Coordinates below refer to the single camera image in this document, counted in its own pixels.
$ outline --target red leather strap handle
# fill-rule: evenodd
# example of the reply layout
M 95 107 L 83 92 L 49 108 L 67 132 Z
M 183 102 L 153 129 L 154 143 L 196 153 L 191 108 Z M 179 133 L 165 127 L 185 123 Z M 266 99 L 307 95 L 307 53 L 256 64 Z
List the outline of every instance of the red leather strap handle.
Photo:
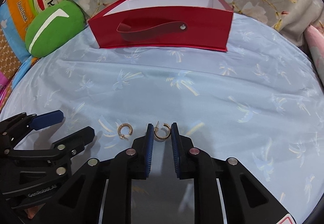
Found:
M 188 25 L 183 21 L 172 21 L 148 29 L 132 31 L 131 26 L 121 22 L 117 28 L 117 32 L 119 32 L 122 38 L 126 41 L 141 41 L 161 36 L 163 34 L 184 32 L 187 28 Z

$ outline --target red box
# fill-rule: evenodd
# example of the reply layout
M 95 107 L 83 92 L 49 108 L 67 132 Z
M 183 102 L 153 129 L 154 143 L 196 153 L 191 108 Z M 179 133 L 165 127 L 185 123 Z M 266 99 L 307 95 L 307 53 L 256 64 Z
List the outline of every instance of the red box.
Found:
M 118 0 L 89 20 L 100 48 L 163 46 L 227 51 L 224 0 Z

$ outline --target green pillow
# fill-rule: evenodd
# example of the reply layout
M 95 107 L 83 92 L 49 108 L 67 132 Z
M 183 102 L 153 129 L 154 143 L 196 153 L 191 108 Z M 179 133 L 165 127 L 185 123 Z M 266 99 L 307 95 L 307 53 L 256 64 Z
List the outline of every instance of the green pillow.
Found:
M 31 22 L 26 32 L 26 48 L 34 57 L 45 57 L 80 33 L 84 24 L 80 8 L 63 0 L 46 8 Z

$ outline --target silver rivet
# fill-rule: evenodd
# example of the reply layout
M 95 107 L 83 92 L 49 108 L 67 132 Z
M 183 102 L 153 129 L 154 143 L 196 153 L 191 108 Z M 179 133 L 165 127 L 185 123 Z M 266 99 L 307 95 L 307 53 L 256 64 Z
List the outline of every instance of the silver rivet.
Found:
M 63 150 L 65 148 L 65 145 L 59 145 L 59 146 L 57 146 L 57 149 L 59 149 L 59 150 Z
M 58 169 L 56 169 L 56 173 L 60 176 L 60 175 L 64 175 L 66 172 L 66 169 L 64 167 L 59 167 Z
M 189 150 L 189 152 L 190 152 L 190 154 L 192 154 L 192 155 L 198 155 L 199 154 L 199 152 L 200 152 L 200 150 L 198 149 L 198 148 L 190 148 L 190 150 Z
M 88 161 L 88 165 L 90 165 L 90 166 L 95 166 L 96 164 L 98 164 L 98 160 L 95 159 L 95 158 L 91 158 L 91 159 Z
M 129 148 L 126 150 L 126 154 L 128 154 L 129 156 L 132 156 L 132 155 L 136 154 L 136 150 L 133 148 Z
M 237 161 L 237 159 L 236 158 L 234 158 L 234 157 L 231 157 L 231 158 L 229 158 L 228 159 L 228 163 L 230 164 L 230 165 L 237 165 L 238 164 L 238 161 Z

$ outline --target earring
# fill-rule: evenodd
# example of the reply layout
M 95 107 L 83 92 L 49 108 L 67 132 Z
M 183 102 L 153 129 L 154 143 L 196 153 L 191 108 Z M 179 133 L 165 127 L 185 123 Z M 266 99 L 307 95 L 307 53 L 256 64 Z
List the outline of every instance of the earring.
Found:
M 158 130 L 159 130 L 159 124 L 160 122 L 158 121 L 157 125 L 154 127 L 154 135 L 157 139 L 159 140 L 166 140 L 170 137 L 171 135 L 171 127 L 168 124 L 163 124 L 164 127 L 168 128 L 169 134 L 166 137 L 160 137 L 158 136 Z
M 123 134 L 121 133 L 121 130 L 122 130 L 124 127 L 128 127 L 128 128 L 129 128 L 129 133 L 128 133 L 129 135 L 132 135 L 132 133 L 133 133 L 133 127 L 132 127 L 130 124 L 127 124 L 127 123 L 121 124 L 121 125 L 118 127 L 117 132 L 118 132 L 118 135 L 119 135 L 120 139 L 126 139 L 126 140 L 128 141 L 128 138 L 126 138 L 126 136 L 123 135 Z

